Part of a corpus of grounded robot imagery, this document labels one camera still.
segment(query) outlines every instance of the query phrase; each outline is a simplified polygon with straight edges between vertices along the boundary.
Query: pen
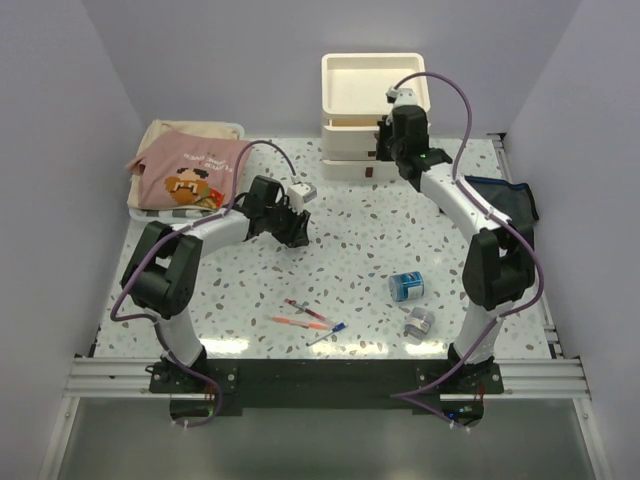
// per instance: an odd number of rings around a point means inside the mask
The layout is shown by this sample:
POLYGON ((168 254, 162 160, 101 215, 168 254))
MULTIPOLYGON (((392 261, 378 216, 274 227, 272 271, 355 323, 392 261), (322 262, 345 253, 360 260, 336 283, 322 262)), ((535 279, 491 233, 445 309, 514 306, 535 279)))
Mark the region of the pen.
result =
POLYGON ((318 330, 327 330, 329 327, 322 325, 321 323, 303 322, 301 320, 294 320, 292 318, 273 317, 272 320, 278 323, 288 323, 289 325, 298 325, 299 327, 317 328, 318 330))
POLYGON ((334 334, 336 332, 339 332, 340 330, 344 330, 345 328, 347 328, 347 326, 344 324, 344 322, 341 322, 338 325, 336 325, 335 327, 333 327, 330 332, 323 333, 319 337, 316 337, 313 340, 311 340, 310 342, 307 342, 307 347, 310 347, 311 345, 315 345, 316 343, 324 340, 325 338, 330 337, 332 334, 334 334))
POLYGON ((324 315, 320 315, 317 312, 314 312, 313 310, 311 310, 310 308, 305 307, 304 305, 300 305, 299 303, 296 303, 295 300, 291 300, 289 298, 285 298, 284 299, 284 303, 288 303, 291 306, 294 306, 296 308, 299 308, 300 310, 302 310, 304 313, 308 313, 309 315, 311 315, 312 317, 317 318, 318 320, 321 320, 323 322, 328 323, 329 325, 335 325, 334 322, 332 322, 331 320, 329 320, 327 317, 325 317, 324 315))

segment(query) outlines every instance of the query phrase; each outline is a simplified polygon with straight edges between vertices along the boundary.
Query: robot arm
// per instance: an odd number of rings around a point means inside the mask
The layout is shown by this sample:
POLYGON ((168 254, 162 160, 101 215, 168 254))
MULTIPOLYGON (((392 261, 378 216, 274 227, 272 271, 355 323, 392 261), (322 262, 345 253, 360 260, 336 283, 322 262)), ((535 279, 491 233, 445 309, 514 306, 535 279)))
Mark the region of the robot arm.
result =
MULTIPOLYGON (((500 331, 500 315, 510 310, 534 283, 534 264, 522 245, 465 196, 453 178, 453 161, 441 149, 429 146, 428 121, 411 89, 391 89, 389 116, 380 122, 377 158, 394 161, 402 178, 436 205, 460 229, 469 242, 463 284, 470 299, 462 330, 449 350, 454 362, 472 349, 485 327, 497 326, 483 339, 466 363, 491 362, 500 331)), ((476 203, 505 223, 511 219, 488 203, 466 180, 457 179, 476 203)), ((533 246, 533 226, 517 225, 533 246)))
MULTIPOLYGON (((287 247, 308 245, 310 214, 303 208, 315 196, 316 190, 310 184, 295 183, 285 194, 280 182, 257 176, 242 201, 227 215, 214 221, 194 222, 193 228, 167 242, 146 265, 129 293, 133 302, 154 319, 166 347, 183 365, 190 367, 200 357, 206 358, 187 308, 201 258, 263 232, 271 233, 287 247)), ((120 282, 123 288, 151 248, 180 228, 183 225, 147 225, 120 282)))

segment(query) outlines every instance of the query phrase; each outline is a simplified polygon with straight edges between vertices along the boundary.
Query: beige towel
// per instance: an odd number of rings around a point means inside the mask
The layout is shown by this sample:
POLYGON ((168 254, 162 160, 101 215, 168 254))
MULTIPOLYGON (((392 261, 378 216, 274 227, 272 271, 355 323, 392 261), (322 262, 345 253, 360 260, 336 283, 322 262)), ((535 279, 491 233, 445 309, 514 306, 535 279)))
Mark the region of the beige towel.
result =
MULTIPOLYGON (((239 132, 223 123, 216 122, 188 122, 188 121, 170 121, 170 120, 154 120, 147 128, 140 146, 138 147, 138 154, 145 150, 153 141, 169 130, 178 130, 179 132, 187 133, 189 135, 196 135, 198 137, 205 138, 227 138, 237 140, 239 132)), ((138 187, 140 182, 140 175, 131 175, 131 189, 129 190, 129 198, 127 199, 127 205, 132 208, 140 208, 138 203, 138 187)), ((194 205, 188 207, 176 207, 176 208, 199 208, 194 205)))

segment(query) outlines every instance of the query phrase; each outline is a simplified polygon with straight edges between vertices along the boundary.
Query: pink cloth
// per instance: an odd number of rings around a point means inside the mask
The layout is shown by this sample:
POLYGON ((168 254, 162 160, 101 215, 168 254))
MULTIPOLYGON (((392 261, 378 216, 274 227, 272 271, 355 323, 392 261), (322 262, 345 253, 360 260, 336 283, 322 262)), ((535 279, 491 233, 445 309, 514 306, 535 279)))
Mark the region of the pink cloth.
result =
MULTIPOLYGON (((163 133, 127 164, 127 170, 140 175, 140 208, 197 205, 215 210, 229 203, 236 159, 247 143, 177 130, 163 133)), ((250 151, 242 156, 238 178, 250 151)))

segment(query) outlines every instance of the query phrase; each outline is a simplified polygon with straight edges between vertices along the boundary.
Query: small can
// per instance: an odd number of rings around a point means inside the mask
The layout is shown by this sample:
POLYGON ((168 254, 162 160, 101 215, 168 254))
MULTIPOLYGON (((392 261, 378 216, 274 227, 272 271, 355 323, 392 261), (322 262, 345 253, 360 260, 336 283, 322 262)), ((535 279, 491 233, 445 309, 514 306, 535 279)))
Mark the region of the small can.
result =
POLYGON ((415 300, 424 295, 424 281, 420 272, 400 273, 389 277, 389 291, 396 302, 415 300))
POLYGON ((404 331, 422 341, 429 333, 429 328, 431 328, 434 320, 433 313, 427 312, 424 308, 415 307, 405 318, 404 331))

